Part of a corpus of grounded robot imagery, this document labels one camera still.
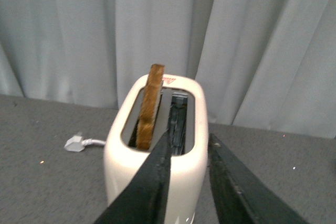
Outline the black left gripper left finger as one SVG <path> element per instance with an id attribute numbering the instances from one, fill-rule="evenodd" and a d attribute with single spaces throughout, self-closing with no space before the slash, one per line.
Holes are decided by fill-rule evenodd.
<path id="1" fill-rule="evenodd" d="M 165 132 L 123 192 L 95 223 L 164 223 L 171 174 Z"/>

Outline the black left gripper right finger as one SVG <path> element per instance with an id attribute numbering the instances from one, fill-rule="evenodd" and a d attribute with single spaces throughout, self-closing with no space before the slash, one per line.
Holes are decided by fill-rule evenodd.
<path id="1" fill-rule="evenodd" d="M 209 176 L 219 223 L 306 223 L 213 133 Z"/>

